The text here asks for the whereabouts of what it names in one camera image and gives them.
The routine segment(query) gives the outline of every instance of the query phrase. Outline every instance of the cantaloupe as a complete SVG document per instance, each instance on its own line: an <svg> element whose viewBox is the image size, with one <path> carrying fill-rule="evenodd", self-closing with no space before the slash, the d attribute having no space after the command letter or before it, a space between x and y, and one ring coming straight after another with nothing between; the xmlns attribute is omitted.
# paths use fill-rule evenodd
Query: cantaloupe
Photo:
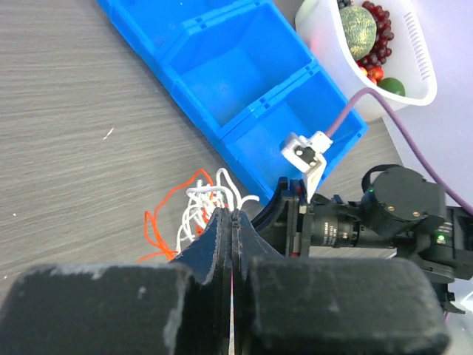
<svg viewBox="0 0 473 355"><path fill-rule="evenodd" d="M375 19L361 6L345 7L340 10L340 16L350 53L356 61L359 61L375 44Z"/></svg>

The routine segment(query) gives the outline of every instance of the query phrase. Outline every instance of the blue divider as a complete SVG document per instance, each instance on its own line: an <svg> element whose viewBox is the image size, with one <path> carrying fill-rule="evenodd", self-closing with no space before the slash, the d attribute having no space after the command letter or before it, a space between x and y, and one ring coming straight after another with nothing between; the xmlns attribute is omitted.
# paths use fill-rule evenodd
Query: blue divider
<svg viewBox="0 0 473 355"><path fill-rule="evenodd" d="M325 130L347 102L271 0L98 0L249 192L266 204L291 133ZM352 111L323 180L367 131Z"/></svg>

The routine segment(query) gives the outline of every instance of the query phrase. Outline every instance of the orange string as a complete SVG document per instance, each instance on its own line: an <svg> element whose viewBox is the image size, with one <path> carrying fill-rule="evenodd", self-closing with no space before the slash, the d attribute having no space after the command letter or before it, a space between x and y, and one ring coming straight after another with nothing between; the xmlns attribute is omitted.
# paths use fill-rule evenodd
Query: orange string
<svg viewBox="0 0 473 355"><path fill-rule="evenodd" d="M144 226L145 238L146 238L146 240L148 240L148 243L150 243L152 246L155 246L156 248L159 248L161 251L159 251L157 253L150 254L150 255L146 255L145 257L141 257L138 260L139 263L141 263L145 260L151 259L152 257L156 257L158 255L165 255L166 259L168 261L171 261L172 259L174 259L174 256L175 256L175 254L177 254L177 251L171 250L171 248L169 248L168 244L161 237L161 234L160 234L159 230L157 229L157 213L159 212L161 207L163 207L164 205L166 205L168 203L171 196L177 190L184 189L185 187L191 185L195 181L197 176L199 176L200 174L205 176L205 178L208 180L208 182L210 183L211 186L214 185L214 182L213 182L212 178L210 177L210 175L204 169L199 169L185 183L183 183L182 185L179 185L179 186L175 186L170 192L168 192L166 197L154 209L154 214L151 214L151 212L149 212L149 211L145 212L145 226ZM151 223L151 226L152 226L153 232L154 232L154 237L155 237L156 241L153 241L148 235L148 222Z"/></svg>

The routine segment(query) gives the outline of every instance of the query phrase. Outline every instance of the white string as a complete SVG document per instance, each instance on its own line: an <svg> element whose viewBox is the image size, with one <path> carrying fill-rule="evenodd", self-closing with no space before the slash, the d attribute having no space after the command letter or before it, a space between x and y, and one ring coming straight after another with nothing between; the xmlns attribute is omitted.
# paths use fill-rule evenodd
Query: white string
<svg viewBox="0 0 473 355"><path fill-rule="evenodd" d="M222 185L222 175L229 188ZM241 209L245 202L251 200L259 201L259 197L255 195L248 195L242 198L226 169L221 168L217 170L215 181L217 183L216 186L210 186L209 184L203 185L202 180L198 180L196 187L187 189L186 195L189 197L189 202L184 210L181 225L177 230L176 236L176 250L178 253L182 251L182 242L188 241L192 243L197 237L192 232L191 222L205 229L207 226L205 220L210 219L216 207L226 207L232 212L235 209Z"/></svg>

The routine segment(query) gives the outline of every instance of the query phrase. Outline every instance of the white basket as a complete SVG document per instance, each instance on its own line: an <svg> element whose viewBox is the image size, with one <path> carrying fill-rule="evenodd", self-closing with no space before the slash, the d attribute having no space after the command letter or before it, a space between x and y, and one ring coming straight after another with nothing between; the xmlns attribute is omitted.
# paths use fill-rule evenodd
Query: white basket
<svg viewBox="0 0 473 355"><path fill-rule="evenodd" d="M296 15L297 33L330 74L340 90L351 98L363 87L377 89L398 110L409 105L426 106L437 95L437 79L410 0L373 0L391 13L394 39L388 44L392 55L383 65L384 77L399 79L406 96L392 94L372 83L353 60L341 24L336 0L305 0ZM353 4L361 5L363 0ZM355 108L366 121L385 114L374 98L365 96Z"/></svg>

